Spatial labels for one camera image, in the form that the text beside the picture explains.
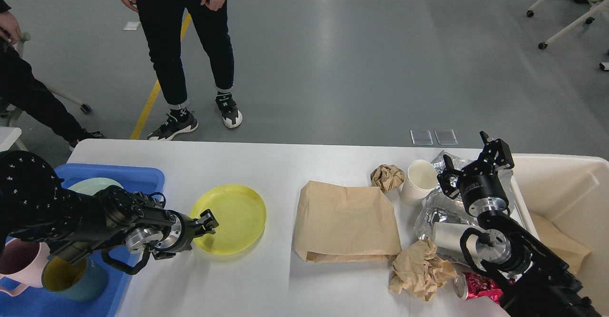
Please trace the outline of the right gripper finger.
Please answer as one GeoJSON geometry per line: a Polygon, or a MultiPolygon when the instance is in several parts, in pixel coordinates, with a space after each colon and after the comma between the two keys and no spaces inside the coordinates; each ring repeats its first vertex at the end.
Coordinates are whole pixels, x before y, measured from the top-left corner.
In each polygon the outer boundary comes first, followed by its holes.
{"type": "Polygon", "coordinates": [[[487,133],[480,131],[484,143],[478,156],[478,174],[492,175],[500,170],[513,169],[513,160],[509,144],[502,139],[493,139],[487,133]]]}
{"type": "Polygon", "coordinates": [[[440,174],[437,175],[439,185],[444,195],[450,199],[456,199],[460,193],[458,184],[455,186],[451,184],[451,180],[455,179],[457,182],[463,177],[463,171],[455,169],[454,163],[448,154],[443,155],[444,169],[440,174]]]}

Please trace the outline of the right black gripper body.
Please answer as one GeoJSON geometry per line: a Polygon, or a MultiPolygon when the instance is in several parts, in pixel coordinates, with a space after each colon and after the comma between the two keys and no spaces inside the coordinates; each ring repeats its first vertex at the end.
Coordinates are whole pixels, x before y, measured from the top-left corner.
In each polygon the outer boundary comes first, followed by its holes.
{"type": "Polygon", "coordinates": [[[486,211],[506,211],[509,200],[496,172],[465,174],[457,181],[466,213],[478,217],[486,211]]]}

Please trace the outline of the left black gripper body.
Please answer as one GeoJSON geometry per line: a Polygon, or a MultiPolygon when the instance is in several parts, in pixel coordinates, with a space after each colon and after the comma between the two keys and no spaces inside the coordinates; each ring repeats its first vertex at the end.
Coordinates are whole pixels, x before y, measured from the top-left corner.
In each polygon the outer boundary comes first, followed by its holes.
{"type": "Polygon", "coordinates": [[[155,260],[191,250],[196,236],[196,220],[176,211],[151,211],[139,217],[125,234],[125,245],[132,254],[149,251],[155,260]]]}

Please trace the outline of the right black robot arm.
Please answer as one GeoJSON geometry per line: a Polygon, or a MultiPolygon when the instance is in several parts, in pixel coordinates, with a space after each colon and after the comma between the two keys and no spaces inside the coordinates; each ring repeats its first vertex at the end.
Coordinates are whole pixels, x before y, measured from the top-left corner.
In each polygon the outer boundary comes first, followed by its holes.
{"type": "Polygon", "coordinates": [[[515,165],[509,145],[485,132],[480,136],[484,147],[478,159],[455,169],[445,155],[437,176],[443,193],[460,196],[478,222],[478,229],[468,228],[460,238],[467,265],[498,284],[500,306],[511,317],[597,317],[591,299],[579,296],[582,284],[568,263],[507,213],[499,171],[515,165]]]}

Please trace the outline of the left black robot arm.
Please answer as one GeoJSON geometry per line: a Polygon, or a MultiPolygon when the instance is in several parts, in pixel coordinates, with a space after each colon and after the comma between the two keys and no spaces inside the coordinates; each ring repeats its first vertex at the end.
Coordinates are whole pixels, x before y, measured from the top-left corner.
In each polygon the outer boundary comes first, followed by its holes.
{"type": "Polygon", "coordinates": [[[158,193],[128,192],[117,185],[93,195],[61,186],[50,164],[32,152],[1,153],[1,236],[46,242],[52,256],[70,264],[100,252],[128,275],[148,263],[192,249],[219,222],[204,210],[197,219],[165,209],[158,193]]]}

